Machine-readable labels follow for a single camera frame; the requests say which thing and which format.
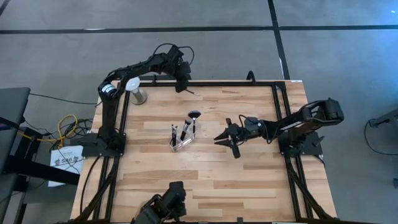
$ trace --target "concrete floor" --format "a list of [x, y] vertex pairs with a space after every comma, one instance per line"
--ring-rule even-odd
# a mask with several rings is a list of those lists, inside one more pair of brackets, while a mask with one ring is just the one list
[[[393, 0], [274, 4], [280, 26], [398, 24], [398, 2]], [[267, 1], [261, 0], [10, 0], [0, 17], [0, 30], [271, 25]], [[392, 178], [398, 177], [398, 158], [370, 151], [363, 128], [368, 119], [398, 107], [398, 30], [281, 31], [281, 36], [291, 79], [303, 80], [310, 101], [332, 97], [345, 113], [343, 123], [320, 130], [326, 136], [322, 146], [338, 216], [396, 223], [398, 190]], [[242, 79], [248, 70], [257, 79], [282, 79], [271, 30], [13, 34], [0, 35], [0, 88], [28, 86], [33, 93], [96, 102], [96, 87], [108, 71], [144, 60], [164, 42], [194, 48], [196, 80]], [[33, 125], [54, 130], [66, 114], [92, 118], [94, 111], [92, 106], [31, 96], [25, 116]], [[370, 129], [368, 134], [378, 150], [398, 153], [392, 127]], [[38, 161], [49, 162], [47, 149], [42, 146]], [[39, 182], [32, 180], [31, 185]], [[25, 201], [32, 204], [24, 223], [66, 221], [74, 193], [73, 186], [29, 192]], [[12, 213], [10, 209], [6, 223]]]

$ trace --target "wooden table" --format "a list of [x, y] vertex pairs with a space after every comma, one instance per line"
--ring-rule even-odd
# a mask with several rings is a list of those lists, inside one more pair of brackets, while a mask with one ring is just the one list
[[[303, 83], [286, 81], [286, 87], [290, 107], [295, 112], [307, 103]], [[270, 87], [189, 88], [200, 96], [176, 93], [174, 87], [143, 88], [148, 93], [147, 102], [140, 106], [130, 104], [128, 109], [127, 143], [118, 170], [112, 222], [131, 221], [142, 202], [154, 194], [162, 195], [169, 182], [176, 180], [182, 180], [187, 191], [187, 215], [182, 220], [235, 222], [236, 217], [247, 222], [294, 220], [285, 162], [277, 141], [267, 144], [257, 138], [245, 142], [240, 146], [240, 159], [234, 159], [227, 147], [213, 144], [213, 138], [226, 127], [225, 118], [239, 123], [238, 115], [244, 114], [277, 120]], [[197, 138], [187, 149], [171, 152], [167, 144], [171, 124], [181, 128], [190, 110], [202, 112]], [[99, 106], [94, 132], [101, 126], [101, 114]], [[90, 175], [84, 207], [97, 191], [101, 160]], [[302, 160], [308, 189], [325, 211], [335, 216], [324, 166], [313, 156], [302, 156]], [[81, 190], [93, 161], [94, 158], [84, 161], [71, 218], [79, 214]], [[304, 217], [302, 195], [298, 189], [297, 192]], [[103, 198], [100, 218], [104, 217], [107, 193]]]

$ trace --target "clear acrylic holder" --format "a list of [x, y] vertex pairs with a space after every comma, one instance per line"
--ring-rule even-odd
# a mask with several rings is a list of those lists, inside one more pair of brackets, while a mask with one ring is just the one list
[[181, 141], [180, 137], [181, 137], [181, 130], [177, 130], [177, 139], [176, 139], [176, 143], [175, 146], [172, 145], [172, 136], [170, 135], [169, 137], [169, 146], [172, 149], [172, 152], [177, 152], [180, 151], [181, 149], [187, 148], [188, 145], [195, 140], [195, 135], [198, 133], [198, 131], [200, 130], [200, 126], [198, 125], [198, 122], [196, 123], [196, 127], [195, 127], [195, 133], [193, 133], [193, 125], [190, 125], [188, 127], [187, 133], [185, 134], [185, 139], [183, 141]]

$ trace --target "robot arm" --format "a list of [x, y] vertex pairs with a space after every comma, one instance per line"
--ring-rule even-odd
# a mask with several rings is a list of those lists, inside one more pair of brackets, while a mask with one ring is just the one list
[[132, 219], [131, 224], [160, 224], [165, 220], [179, 218], [186, 215], [185, 190], [183, 182], [169, 183], [169, 189], [163, 196], [154, 195], [139, 211], [139, 214]]
[[267, 143], [279, 137], [283, 132], [289, 134], [292, 147], [298, 147], [302, 138], [322, 126], [336, 125], [344, 120], [340, 104], [336, 100], [320, 100], [304, 105], [300, 110], [280, 121], [266, 121], [254, 117], [244, 117], [244, 124], [239, 126], [226, 119], [228, 127], [215, 137], [215, 144], [228, 146], [235, 158], [240, 157], [239, 145], [252, 138], [262, 137]]
[[[115, 150], [124, 145], [122, 133], [114, 126], [117, 103], [125, 91], [127, 82], [135, 77], [149, 72], [166, 73], [176, 79], [175, 91], [180, 93], [187, 89], [188, 74], [191, 72], [188, 62], [182, 60], [180, 47], [172, 45], [168, 53], [153, 54], [145, 62], [113, 70], [98, 87], [98, 94], [103, 104], [102, 126], [96, 136], [86, 136], [79, 139], [78, 144], [91, 148], [91, 151]], [[119, 86], [112, 81], [120, 80]]]

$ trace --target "yellow cable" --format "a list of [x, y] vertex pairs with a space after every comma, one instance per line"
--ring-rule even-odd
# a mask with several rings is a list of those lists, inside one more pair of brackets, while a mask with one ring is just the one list
[[[62, 133], [61, 133], [61, 124], [63, 123], [64, 120], [66, 120], [66, 119], [69, 118], [69, 117], [72, 117], [72, 118], [75, 119], [75, 125], [74, 125], [74, 127], [72, 128], [72, 130], [70, 130], [66, 135], [62, 136]], [[63, 147], [63, 139], [66, 138], [66, 137], [68, 137], [71, 133], [73, 133], [73, 132], [76, 130], [77, 124], [78, 124], [77, 117], [76, 117], [75, 115], [73, 115], [73, 114], [68, 114], [68, 115], [64, 116], [64, 117], [58, 122], [57, 131], [58, 131], [58, 134], [59, 134], [59, 136], [60, 136], [59, 138], [57, 138], [57, 139], [36, 139], [36, 140], [38, 140], [38, 141], [47, 141], [47, 142], [61, 141], [60, 146]], [[18, 133], [18, 134], [21, 135], [22, 137], [25, 137], [25, 138], [28, 138], [28, 139], [32, 139], [32, 137], [30, 137], [30, 136], [28, 136], [28, 135], [26, 135], [26, 134], [22, 134], [22, 133]]]

